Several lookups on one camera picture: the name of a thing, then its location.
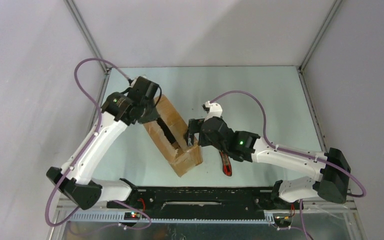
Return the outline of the brown cardboard express box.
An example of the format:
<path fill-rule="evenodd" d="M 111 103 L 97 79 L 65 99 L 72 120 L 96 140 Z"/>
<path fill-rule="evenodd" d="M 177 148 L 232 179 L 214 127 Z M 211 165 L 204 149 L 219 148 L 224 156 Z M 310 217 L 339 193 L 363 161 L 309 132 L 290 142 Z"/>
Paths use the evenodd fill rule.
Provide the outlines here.
<path fill-rule="evenodd" d="M 143 126 L 176 175 L 182 177 L 203 163 L 201 149 L 197 144 L 187 144 L 184 134 L 188 125 L 165 95 L 156 111 L 159 117 Z"/>

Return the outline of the red black utility knife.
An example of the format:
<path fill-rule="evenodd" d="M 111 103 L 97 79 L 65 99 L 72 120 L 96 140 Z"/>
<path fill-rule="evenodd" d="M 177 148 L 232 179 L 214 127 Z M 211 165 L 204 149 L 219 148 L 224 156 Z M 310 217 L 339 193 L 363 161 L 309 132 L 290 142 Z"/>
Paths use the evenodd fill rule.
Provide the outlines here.
<path fill-rule="evenodd" d="M 233 175 L 233 170 L 232 170 L 232 165 L 231 165 L 229 156 L 222 151 L 219 151 L 219 155 L 222 163 L 222 172 L 226 176 L 231 177 Z"/>

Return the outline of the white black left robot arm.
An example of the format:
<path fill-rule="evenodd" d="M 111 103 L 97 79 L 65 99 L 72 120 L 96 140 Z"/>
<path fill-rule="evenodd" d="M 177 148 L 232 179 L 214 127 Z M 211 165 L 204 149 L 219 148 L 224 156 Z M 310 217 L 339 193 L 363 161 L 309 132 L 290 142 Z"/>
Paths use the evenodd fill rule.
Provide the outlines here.
<path fill-rule="evenodd" d="M 119 201 L 125 208 L 138 202 L 134 186 L 127 180 L 94 179 L 98 164 L 128 126 L 150 123 L 159 117 L 156 94 L 161 87 L 143 76 L 123 92 L 113 92 L 100 107 L 99 117 L 73 156 L 61 167 L 50 167 L 46 176 L 80 209 L 99 202 Z"/>

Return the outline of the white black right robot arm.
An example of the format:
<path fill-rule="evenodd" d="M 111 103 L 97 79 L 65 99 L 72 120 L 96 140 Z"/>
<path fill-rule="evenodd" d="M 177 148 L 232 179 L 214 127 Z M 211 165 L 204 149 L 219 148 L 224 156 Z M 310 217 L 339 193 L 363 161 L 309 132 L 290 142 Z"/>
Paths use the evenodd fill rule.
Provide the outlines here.
<path fill-rule="evenodd" d="M 272 147 L 256 133 L 232 130 L 217 116 L 190 119 L 183 137 L 189 146 L 212 146 L 238 162 L 270 164 L 303 174 L 274 184 L 270 201 L 277 209 L 314 197 L 344 204 L 349 195 L 351 168 L 339 149 L 315 152 Z"/>

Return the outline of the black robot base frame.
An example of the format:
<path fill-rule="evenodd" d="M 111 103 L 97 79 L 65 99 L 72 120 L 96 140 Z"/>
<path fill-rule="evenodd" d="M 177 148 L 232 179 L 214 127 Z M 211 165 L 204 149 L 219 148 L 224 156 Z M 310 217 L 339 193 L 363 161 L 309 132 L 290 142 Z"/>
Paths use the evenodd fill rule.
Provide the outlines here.
<path fill-rule="evenodd" d="M 298 214 L 300 203 L 282 200 L 273 187 L 163 187 L 133 186 L 124 201 L 103 209 L 78 211 L 73 221 L 123 223 L 268 223 L 286 226 Z"/>

